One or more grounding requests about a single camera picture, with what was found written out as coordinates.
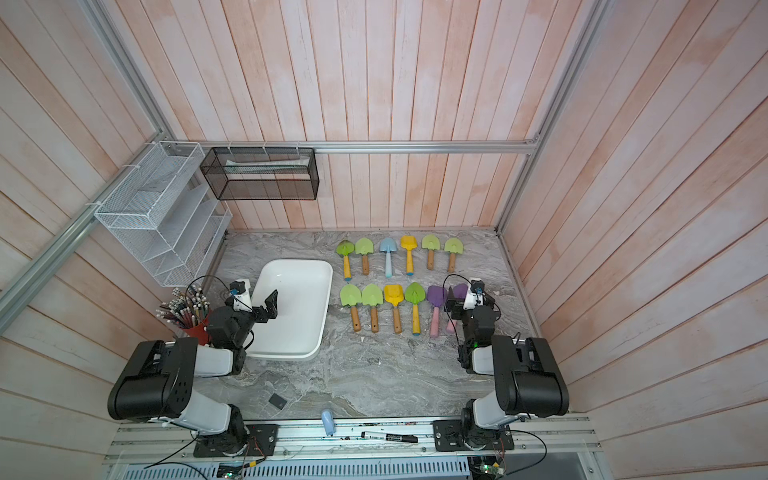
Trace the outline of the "purple shovel round blade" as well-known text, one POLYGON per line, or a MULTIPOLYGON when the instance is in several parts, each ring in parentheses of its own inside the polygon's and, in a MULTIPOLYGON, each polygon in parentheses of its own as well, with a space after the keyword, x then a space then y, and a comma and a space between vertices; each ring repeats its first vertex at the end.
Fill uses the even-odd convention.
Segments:
MULTIPOLYGON (((466 298, 467 292, 468 292, 469 286, 467 284, 459 284, 454 286, 451 291, 452 295, 456 300, 460 300, 461 302, 464 301, 466 298)), ((455 332, 455 321, 450 320, 447 325, 447 331, 448 332, 455 332)))

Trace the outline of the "purple shovel square blade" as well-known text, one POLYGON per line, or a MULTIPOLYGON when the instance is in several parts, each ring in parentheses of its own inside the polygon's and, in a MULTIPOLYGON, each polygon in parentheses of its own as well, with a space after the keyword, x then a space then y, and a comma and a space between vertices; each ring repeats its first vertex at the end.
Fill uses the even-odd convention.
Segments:
POLYGON ((440 331, 440 313, 446 300, 446 290, 439 285, 431 285, 427 289, 426 298, 432 306, 432 317, 430 323, 430 337, 437 338, 440 331))

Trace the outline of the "green shovel yellow blue handle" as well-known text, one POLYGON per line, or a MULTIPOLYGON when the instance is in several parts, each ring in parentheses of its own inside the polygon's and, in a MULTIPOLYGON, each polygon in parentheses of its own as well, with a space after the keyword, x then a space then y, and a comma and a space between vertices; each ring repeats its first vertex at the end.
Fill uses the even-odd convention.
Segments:
POLYGON ((421 334, 419 304, 426 299, 426 291, 418 282, 411 283, 405 291, 405 299, 412 305, 412 334, 421 334))

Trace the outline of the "green spade wooden handle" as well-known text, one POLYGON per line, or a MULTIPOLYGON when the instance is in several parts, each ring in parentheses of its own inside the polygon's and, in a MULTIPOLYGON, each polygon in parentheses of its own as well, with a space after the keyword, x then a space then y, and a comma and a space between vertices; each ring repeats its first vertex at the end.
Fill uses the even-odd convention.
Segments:
POLYGON ((447 272, 454 273, 456 270, 457 257, 464 253, 464 244, 457 237, 449 238, 444 244, 444 250, 449 253, 447 272))

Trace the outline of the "light green shovel wide blade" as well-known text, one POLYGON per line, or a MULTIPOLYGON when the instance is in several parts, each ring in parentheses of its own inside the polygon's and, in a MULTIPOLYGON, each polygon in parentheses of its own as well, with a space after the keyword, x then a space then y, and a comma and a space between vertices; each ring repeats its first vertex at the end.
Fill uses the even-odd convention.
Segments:
POLYGON ((361 323, 357 305, 362 302, 362 294, 359 288, 352 284, 346 284, 340 291, 340 300, 343 306, 350 310, 352 326, 355 332, 361 330, 361 323))

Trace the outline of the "light green shovel wooden handle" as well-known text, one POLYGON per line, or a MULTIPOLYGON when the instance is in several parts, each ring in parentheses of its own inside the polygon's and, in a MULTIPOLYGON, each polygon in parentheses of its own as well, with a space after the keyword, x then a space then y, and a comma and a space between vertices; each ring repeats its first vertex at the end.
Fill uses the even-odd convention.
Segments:
POLYGON ((435 252, 441 248, 440 239, 434 234, 423 237, 421 247, 427 251, 427 269, 433 270, 435 265, 435 252))

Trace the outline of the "narrow green trowel wooden handle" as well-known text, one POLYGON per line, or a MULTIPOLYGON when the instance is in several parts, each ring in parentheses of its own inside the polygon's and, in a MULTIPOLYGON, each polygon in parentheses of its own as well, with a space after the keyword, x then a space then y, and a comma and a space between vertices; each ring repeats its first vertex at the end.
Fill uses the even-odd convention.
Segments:
POLYGON ((384 302, 383 291, 375 284, 367 285, 362 291, 362 303, 369 307, 371 317, 371 330, 378 333, 379 318, 378 307, 384 302))

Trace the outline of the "light blue shovel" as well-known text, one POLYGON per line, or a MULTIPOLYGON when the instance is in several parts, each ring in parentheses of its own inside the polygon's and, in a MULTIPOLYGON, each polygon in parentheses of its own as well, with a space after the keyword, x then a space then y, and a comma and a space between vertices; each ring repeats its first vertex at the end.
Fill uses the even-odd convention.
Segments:
POLYGON ((397 251, 397 243, 393 238, 385 238, 381 241, 379 250, 385 254, 385 276, 393 277, 392 254, 397 251))

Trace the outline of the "olive green pointed shovel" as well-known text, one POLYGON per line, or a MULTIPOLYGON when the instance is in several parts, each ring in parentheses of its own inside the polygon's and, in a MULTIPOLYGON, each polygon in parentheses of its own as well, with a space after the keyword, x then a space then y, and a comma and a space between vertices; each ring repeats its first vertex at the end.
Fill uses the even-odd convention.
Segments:
POLYGON ((361 256, 362 274, 370 274, 369 255, 374 252, 373 241, 369 238, 360 238, 355 243, 355 253, 361 256))

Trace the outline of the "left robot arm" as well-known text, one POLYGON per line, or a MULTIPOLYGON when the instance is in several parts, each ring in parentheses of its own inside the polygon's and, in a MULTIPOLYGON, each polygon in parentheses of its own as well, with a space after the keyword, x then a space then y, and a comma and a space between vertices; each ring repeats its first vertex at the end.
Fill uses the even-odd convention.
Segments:
POLYGON ((204 346, 193 337, 174 342, 139 343, 108 396, 107 411, 115 420, 170 423, 197 433, 202 446, 214 453, 237 456, 250 435, 240 409, 200 393, 196 378, 238 375, 247 358, 247 337, 255 324, 278 316, 278 291, 262 306, 236 310, 238 298, 215 309, 204 346))

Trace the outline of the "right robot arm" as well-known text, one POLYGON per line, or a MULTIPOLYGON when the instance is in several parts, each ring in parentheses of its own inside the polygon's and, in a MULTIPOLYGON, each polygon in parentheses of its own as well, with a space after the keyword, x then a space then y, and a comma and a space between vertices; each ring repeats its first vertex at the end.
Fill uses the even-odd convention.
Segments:
POLYGON ((468 401, 458 424, 463 448, 485 449, 502 444, 504 427, 519 415, 547 418, 569 409, 569 393, 548 341, 498 335, 500 312, 490 301, 467 309, 462 300, 446 301, 446 312, 462 330, 458 361, 477 375, 491 376, 491 393, 468 401))

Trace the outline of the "white plastic storage box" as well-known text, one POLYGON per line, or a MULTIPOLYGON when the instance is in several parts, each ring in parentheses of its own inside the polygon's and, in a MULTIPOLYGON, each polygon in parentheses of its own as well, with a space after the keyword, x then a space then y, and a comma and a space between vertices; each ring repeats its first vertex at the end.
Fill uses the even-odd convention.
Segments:
POLYGON ((267 263, 255 284, 252 303, 262 305, 278 293, 276 318, 253 326, 255 339, 247 349, 252 358, 308 361, 322 342, 333 279, 323 260, 278 259, 267 263))

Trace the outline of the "red cup of pencils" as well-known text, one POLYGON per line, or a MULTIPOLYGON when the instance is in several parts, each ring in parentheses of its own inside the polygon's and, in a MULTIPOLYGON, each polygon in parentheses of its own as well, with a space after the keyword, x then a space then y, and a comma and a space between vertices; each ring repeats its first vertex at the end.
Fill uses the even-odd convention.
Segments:
POLYGON ((158 319, 195 338, 201 346, 211 343, 208 332, 210 313, 211 304, 197 283, 175 288, 171 300, 161 303, 155 310, 158 319))

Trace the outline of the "small black square piece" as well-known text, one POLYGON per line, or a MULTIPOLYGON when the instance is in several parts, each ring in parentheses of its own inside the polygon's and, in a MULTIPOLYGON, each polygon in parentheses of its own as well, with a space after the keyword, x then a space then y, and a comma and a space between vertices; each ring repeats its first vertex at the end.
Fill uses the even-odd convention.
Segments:
POLYGON ((283 410, 287 405, 287 400, 279 394, 273 393, 268 402, 279 410, 283 410))

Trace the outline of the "light blue small cylinder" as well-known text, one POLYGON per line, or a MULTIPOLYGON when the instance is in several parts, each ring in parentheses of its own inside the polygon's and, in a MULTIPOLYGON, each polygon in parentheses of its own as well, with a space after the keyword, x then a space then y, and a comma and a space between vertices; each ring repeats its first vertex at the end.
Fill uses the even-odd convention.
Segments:
POLYGON ((321 412, 321 421, 325 431, 325 435, 333 437, 336 433, 336 426, 333 413, 330 409, 325 409, 321 412))

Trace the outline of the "black marker pen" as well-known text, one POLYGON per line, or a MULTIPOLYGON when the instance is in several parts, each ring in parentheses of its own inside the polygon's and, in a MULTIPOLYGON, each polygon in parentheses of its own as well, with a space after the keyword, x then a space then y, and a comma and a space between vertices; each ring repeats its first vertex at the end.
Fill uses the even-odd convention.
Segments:
POLYGON ((374 432, 374 431, 363 431, 360 434, 360 437, 363 439, 369 439, 369 440, 380 440, 380 441, 409 443, 409 444, 417 444, 419 442, 418 437, 415 435, 392 434, 392 433, 374 432))

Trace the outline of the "black mesh wall basket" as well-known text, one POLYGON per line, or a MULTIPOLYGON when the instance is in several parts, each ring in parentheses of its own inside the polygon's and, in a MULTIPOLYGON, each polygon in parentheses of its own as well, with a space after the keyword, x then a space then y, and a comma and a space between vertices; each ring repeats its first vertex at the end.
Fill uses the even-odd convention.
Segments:
POLYGON ((313 201, 320 186, 311 148, 213 147, 201 172, 223 201, 313 201))

